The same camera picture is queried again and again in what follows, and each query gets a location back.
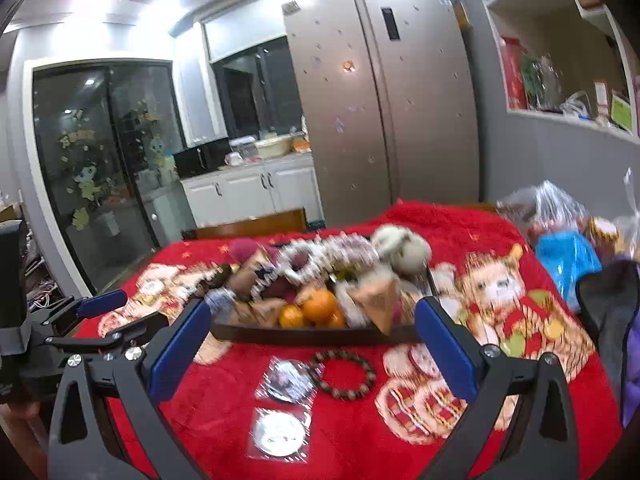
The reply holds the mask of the bagged anime badge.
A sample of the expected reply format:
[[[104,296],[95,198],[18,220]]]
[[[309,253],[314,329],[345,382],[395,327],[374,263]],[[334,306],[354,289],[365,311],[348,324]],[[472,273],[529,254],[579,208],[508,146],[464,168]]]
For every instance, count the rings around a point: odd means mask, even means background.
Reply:
[[[256,391],[256,399],[303,405],[314,396],[314,382],[309,374],[309,366],[299,360],[284,360],[275,356],[262,374]]]

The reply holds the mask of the blue white knitted scrunchie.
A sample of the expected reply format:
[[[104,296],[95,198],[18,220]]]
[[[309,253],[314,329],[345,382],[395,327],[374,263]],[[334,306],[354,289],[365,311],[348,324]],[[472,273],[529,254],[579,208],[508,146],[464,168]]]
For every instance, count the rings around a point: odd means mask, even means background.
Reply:
[[[210,313],[216,318],[219,315],[227,314],[235,304],[235,293],[228,288],[209,289],[203,301],[209,307]]]

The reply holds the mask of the lower orange mandarin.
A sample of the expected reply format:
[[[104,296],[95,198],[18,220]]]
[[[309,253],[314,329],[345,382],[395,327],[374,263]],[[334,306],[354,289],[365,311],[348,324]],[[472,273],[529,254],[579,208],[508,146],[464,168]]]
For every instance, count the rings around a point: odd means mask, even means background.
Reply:
[[[279,325],[287,330],[298,330],[306,326],[303,310],[296,304],[288,304],[279,315]]]

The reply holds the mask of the orange mandarin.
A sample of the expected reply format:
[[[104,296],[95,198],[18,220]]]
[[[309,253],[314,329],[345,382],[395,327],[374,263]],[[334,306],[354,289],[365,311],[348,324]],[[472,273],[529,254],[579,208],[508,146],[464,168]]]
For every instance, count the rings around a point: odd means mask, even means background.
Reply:
[[[314,324],[326,324],[337,309],[337,299],[327,289],[314,290],[303,302],[305,318]]]
[[[296,304],[288,304],[279,315],[279,325],[287,330],[298,330],[306,326],[303,310]]]

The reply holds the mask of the glass sliding door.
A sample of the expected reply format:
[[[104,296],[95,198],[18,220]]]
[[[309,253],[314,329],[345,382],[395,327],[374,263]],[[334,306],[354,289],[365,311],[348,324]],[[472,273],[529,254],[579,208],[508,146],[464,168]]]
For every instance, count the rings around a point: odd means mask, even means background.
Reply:
[[[40,68],[32,109],[54,218],[92,292],[194,227],[175,161],[186,137],[170,64]]]

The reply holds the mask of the black rectangular tray box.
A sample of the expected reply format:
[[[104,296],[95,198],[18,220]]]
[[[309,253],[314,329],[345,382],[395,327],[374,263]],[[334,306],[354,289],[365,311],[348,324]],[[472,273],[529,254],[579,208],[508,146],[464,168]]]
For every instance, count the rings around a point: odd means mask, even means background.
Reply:
[[[214,318],[210,331],[223,340],[276,346],[366,346],[416,342],[416,303],[430,293],[431,273],[425,269],[416,282],[379,264],[364,273],[345,269],[322,282],[299,289],[276,283],[279,296],[235,300],[227,314]],[[337,299],[337,309],[326,324],[287,330],[279,325],[281,310],[288,304],[302,308],[302,302],[316,289],[327,289]]]

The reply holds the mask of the upper orange mandarin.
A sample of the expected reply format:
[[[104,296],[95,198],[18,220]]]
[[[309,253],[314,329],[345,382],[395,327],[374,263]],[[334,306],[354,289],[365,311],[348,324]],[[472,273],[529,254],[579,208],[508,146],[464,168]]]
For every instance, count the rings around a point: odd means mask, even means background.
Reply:
[[[337,309],[337,299],[327,289],[314,290],[303,302],[305,318],[314,324],[326,324]]]

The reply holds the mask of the black microwave oven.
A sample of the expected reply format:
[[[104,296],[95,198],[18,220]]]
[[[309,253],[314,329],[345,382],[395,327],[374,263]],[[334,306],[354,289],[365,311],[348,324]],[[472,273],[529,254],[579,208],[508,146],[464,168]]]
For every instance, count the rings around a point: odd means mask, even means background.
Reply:
[[[224,159],[231,152],[227,138],[198,144],[174,156],[178,177],[183,180],[216,171],[224,166]]]

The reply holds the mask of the wooden chair back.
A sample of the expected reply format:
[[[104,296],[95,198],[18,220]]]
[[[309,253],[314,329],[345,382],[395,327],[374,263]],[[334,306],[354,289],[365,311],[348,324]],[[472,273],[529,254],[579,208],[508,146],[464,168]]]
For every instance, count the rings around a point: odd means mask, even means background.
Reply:
[[[304,208],[296,208],[276,214],[249,218],[237,222],[203,226],[202,228],[184,230],[182,239],[188,240],[221,240],[222,238],[261,237],[285,234],[289,232],[303,233],[307,231],[307,218]]]

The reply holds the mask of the blue plastic bag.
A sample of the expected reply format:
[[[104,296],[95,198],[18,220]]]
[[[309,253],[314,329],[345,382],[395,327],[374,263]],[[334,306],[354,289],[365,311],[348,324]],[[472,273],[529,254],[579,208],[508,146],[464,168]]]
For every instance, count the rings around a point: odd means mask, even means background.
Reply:
[[[602,270],[602,264],[588,240],[576,231],[547,233],[538,238],[535,255],[544,266],[567,307],[580,310],[576,284],[586,274]]]

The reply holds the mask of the red teddy bear blanket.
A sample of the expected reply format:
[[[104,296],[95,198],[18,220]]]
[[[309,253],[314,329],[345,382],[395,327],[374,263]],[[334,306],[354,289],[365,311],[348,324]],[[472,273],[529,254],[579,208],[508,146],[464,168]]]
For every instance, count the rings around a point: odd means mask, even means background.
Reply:
[[[523,285],[515,307],[501,307],[467,292],[465,318],[487,315],[499,342],[518,356],[555,353],[567,377],[577,428],[579,474],[590,477],[622,435],[618,406],[596,349],[568,312],[552,279],[511,222],[480,210],[405,202],[356,226],[369,235],[383,224],[405,226],[432,246],[434,263],[469,285],[487,271],[514,271]],[[320,392],[311,407],[306,463],[252,460],[247,438],[255,391],[275,356],[306,361],[310,347],[232,344],[213,362],[193,364],[160,412],[180,442],[212,479],[413,479],[460,420],[455,398],[416,344],[365,346],[350,359],[326,362],[332,388],[375,383],[356,400]]]

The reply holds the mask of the white kitchen cabinet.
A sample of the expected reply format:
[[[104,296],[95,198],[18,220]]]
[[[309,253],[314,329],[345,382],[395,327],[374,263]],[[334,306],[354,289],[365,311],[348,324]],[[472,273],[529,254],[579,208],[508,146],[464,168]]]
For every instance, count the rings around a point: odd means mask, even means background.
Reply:
[[[324,214],[311,154],[289,154],[182,181],[196,225],[218,226],[303,208],[310,223]]]

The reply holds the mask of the pink cream knitted scrunchie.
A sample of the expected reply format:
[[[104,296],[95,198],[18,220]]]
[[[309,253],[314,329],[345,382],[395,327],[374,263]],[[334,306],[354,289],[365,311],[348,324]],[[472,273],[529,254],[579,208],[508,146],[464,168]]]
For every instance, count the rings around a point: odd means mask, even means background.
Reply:
[[[332,269],[365,269],[380,261],[370,240],[359,234],[341,233],[323,242],[326,258]]]

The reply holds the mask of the cream plastic basin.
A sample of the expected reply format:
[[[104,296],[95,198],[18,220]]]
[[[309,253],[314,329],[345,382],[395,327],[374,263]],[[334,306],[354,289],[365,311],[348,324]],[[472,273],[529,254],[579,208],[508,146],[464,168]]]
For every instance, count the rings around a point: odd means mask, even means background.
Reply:
[[[292,136],[272,136],[269,139],[257,141],[255,148],[261,159],[279,158],[292,151]]]

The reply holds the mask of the white plush bear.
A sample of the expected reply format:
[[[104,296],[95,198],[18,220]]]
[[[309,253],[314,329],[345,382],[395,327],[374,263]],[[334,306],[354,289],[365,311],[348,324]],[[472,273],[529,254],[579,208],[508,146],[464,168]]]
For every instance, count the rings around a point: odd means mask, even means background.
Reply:
[[[404,226],[383,224],[371,235],[370,242],[380,260],[399,275],[421,274],[432,258],[428,241]]]

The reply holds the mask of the clear plastic bag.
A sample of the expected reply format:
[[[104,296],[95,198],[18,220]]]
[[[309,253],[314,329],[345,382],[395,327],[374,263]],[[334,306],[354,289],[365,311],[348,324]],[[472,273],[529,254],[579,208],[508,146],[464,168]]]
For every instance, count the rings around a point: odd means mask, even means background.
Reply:
[[[496,211],[511,221],[532,246],[552,233],[585,231],[586,207],[552,182],[520,188],[496,203]]]

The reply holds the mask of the silver double door refrigerator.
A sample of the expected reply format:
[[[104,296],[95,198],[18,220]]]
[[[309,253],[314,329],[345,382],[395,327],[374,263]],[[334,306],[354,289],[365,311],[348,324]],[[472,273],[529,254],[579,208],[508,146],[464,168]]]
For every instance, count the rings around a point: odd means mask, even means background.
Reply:
[[[478,200],[475,98],[451,0],[291,0],[282,13],[327,226],[398,200]]]

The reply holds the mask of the white wall shelf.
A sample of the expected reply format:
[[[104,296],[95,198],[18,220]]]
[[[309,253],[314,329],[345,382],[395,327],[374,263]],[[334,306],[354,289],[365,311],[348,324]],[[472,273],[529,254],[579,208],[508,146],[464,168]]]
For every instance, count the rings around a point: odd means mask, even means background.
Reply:
[[[598,0],[484,0],[511,115],[639,141],[639,59]]]

